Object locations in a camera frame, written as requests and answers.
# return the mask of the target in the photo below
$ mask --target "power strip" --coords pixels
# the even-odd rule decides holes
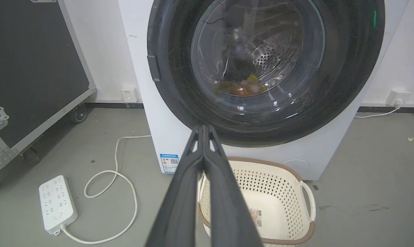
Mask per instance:
[[[42,220],[44,229],[55,236],[61,233],[61,225],[69,225],[77,219],[76,208],[69,185],[63,175],[59,175],[39,187]]]

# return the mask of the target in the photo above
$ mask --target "basket label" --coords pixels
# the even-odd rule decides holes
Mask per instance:
[[[255,225],[262,227],[262,211],[250,208],[249,213],[251,214],[251,218],[253,219]]]
[[[179,163],[178,155],[176,154],[160,154],[161,164],[165,173],[175,173]]]

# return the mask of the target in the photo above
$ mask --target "power cord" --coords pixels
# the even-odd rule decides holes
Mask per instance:
[[[104,170],[102,172],[97,173],[96,175],[94,175],[93,177],[91,177],[90,180],[88,180],[88,182],[87,182],[87,184],[85,185],[85,188],[84,188],[84,195],[85,195],[85,197],[87,197],[87,198],[94,198],[94,197],[98,197],[102,193],[104,193],[114,183],[114,181],[116,180],[117,175],[119,175],[122,178],[124,178],[124,180],[126,180],[129,183],[129,185],[131,186],[132,193],[134,194],[135,211],[134,211],[134,216],[132,217],[131,222],[129,222],[129,224],[126,226],[126,228],[124,230],[122,230],[121,232],[119,232],[118,234],[116,234],[116,235],[114,235],[114,236],[112,236],[110,238],[103,239],[103,240],[99,240],[99,241],[85,241],[85,240],[81,240],[81,239],[73,236],[71,233],[69,233],[67,231],[67,229],[66,229],[66,226],[63,224],[63,225],[61,225],[61,230],[67,236],[69,236],[71,239],[73,239],[74,241],[79,242],[81,244],[101,244],[101,243],[111,241],[111,240],[113,240],[113,239],[121,236],[122,234],[124,234],[131,227],[131,225],[134,223],[135,217],[137,216],[137,208],[138,208],[138,206],[137,206],[137,196],[135,194],[135,189],[134,189],[134,185],[132,184],[132,182],[129,181],[129,179],[126,178],[124,175],[122,175],[122,174],[120,174],[118,172],[119,166],[118,166],[118,163],[117,163],[117,149],[118,149],[118,146],[119,146],[119,142],[122,139],[137,139],[137,138],[145,138],[145,137],[151,137],[151,136],[124,136],[124,137],[119,138],[117,140],[117,143],[116,143],[116,150],[115,150],[115,154],[114,154],[114,160],[115,160],[115,163],[116,163],[116,169],[115,170]],[[103,189],[101,192],[97,193],[96,195],[94,195],[94,196],[88,195],[87,194],[87,188],[88,188],[88,185],[91,183],[91,181],[94,178],[96,178],[97,176],[99,176],[100,174],[103,174],[103,173],[106,173],[106,172],[114,173],[113,180],[111,180],[110,184],[108,184],[108,186],[105,189]]]
[[[388,115],[388,114],[392,114],[393,112],[395,112],[395,111],[397,111],[397,110],[399,110],[401,108],[402,102],[401,102],[401,100],[398,99],[398,100],[396,100],[396,102],[394,104],[396,106],[396,109],[394,109],[392,111],[389,111],[387,113],[384,113],[384,114],[376,114],[376,115],[369,115],[369,116],[363,116],[363,117],[355,116],[355,118],[369,118],[369,117],[378,117],[378,116],[385,116],[385,115]]]

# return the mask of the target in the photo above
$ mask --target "brown basket rim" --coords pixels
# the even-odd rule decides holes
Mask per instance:
[[[268,165],[268,166],[274,166],[274,167],[279,167],[282,168],[284,170],[287,170],[288,172],[292,173],[298,181],[302,181],[301,176],[298,175],[297,172],[295,172],[293,169],[279,164],[279,163],[275,163],[275,162],[271,162],[271,161],[263,161],[263,160],[257,160],[255,158],[238,158],[238,157],[228,157],[229,161],[243,161],[243,162],[252,162],[252,163],[259,163],[259,164],[264,164],[264,165]],[[201,203],[198,203],[198,216],[201,219],[201,221],[203,222],[203,224],[205,226],[207,226],[208,228],[211,228],[211,224],[210,222],[204,217],[202,211],[201,211]],[[295,240],[281,240],[281,239],[267,239],[267,238],[260,238],[262,240],[262,243],[264,244],[276,244],[276,245],[300,245],[300,244],[304,244],[305,242],[309,241],[309,239],[311,239],[312,235],[314,234],[315,231],[315,221],[312,221],[309,223],[309,230],[307,230],[307,233],[300,239],[295,239]]]

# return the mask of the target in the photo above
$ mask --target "front-loading washing machine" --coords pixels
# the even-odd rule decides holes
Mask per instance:
[[[227,156],[318,180],[407,2],[119,0],[161,171],[210,124]]]

